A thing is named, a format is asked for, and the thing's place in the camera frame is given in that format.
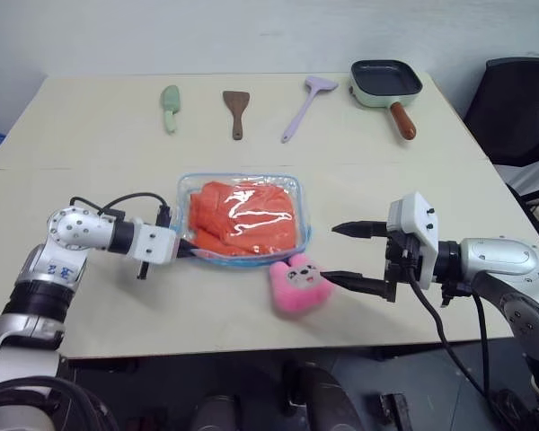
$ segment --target green spatula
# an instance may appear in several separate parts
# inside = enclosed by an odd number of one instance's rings
[[[160,102],[163,108],[163,126],[165,131],[172,134],[176,130],[176,121],[173,114],[180,110],[180,91],[177,85],[170,85],[163,89]]]

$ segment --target white wall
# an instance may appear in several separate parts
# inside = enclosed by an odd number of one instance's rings
[[[539,0],[0,0],[0,131],[46,75],[429,71],[464,112],[488,58],[539,57]]]

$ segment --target frying pan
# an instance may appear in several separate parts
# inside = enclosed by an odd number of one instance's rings
[[[389,108],[405,139],[417,133],[403,106],[408,105],[423,85],[413,69],[397,60],[362,60],[351,65],[349,91],[370,108]]]

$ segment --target plush toy ear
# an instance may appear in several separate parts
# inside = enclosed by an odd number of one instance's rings
[[[269,276],[283,277],[289,271],[289,265],[286,262],[276,262],[269,265]]]
[[[311,261],[307,256],[305,256],[304,253],[294,254],[291,258],[289,258],[289,265],[292,267],[301,267],[302,265],[310,262]]]

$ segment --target chair backrest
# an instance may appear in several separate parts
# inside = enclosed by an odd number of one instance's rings
[[[464,122],[496,164],[539,160],[539,58],[487,62]]]

